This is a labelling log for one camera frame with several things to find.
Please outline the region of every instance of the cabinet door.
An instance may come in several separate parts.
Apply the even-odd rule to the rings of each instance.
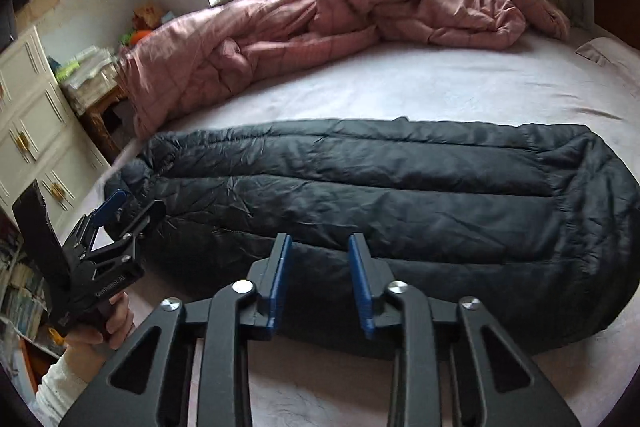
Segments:
[[[48,83],[47,86],[47,89],[31,100],[14,122],[21,136],[26,137],[27,149],[34,160],[40,158],[52,145],[70,118],[56,95],[56,89]]]
[[[15,127],[9,126],[0,137],[0,200],[9,213],[25,180],[33,180],[34,167],[34,161],[26,151],[24,137]]]
[[[0,116],[49,81],[49,65],[42,63],[41,55],[35,29],[21,35],[0,55]]]
[[[106,160],[84,139],[77,139],[62,153],[56,154],[40,172],[38,183],[56,233],[60,233],[74,217],[75,206],[82,202],[107,169]]]

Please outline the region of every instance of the white cabinet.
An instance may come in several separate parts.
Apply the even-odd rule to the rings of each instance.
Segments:
[[[38,180],[56,232],[109,165],[89,140],[49,69],[35,28],[0,55],[0,206]]]

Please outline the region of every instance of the gold cabinet handle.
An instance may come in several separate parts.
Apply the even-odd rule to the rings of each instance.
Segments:
[[[25,133],[23,133],[23,131],[20,131],[18,133],[18,136],[15,137],[15,145],[18,149],[20,149],[20,152],[22,154],[27,154],[29,152],[29,148],[30,148],[30,143],[29,143],[29,139],[27,138],[27,135]]]
[[[53,199],[55,199],[58,203],[62,204],[62,202],[65,200],[66,192],[65,189],[60,186],[60,184],[52,184],[49,192],[51,192]]]

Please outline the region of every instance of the human hand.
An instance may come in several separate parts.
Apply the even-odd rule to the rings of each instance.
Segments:
[[[108,344],[111,349],[118,349],[135,329],[133,312],[129,309],[129,296],[124,292],[109,301],[114,310],[106,324],[106,330],[111,333]],[[81,324],[70,331],[65,340],[68,344],[64,354],[66,364],[76,377],[87,383],[92,381],[106,361],[92,347],[104,342],[102,335],[94,327]]]

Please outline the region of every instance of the white sleeve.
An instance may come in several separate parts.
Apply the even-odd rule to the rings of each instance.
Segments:
[[[31,412],[46,427],[56,427],[87,384],[76,377],[66,364],[65,355],[49,368],[38,386]]]

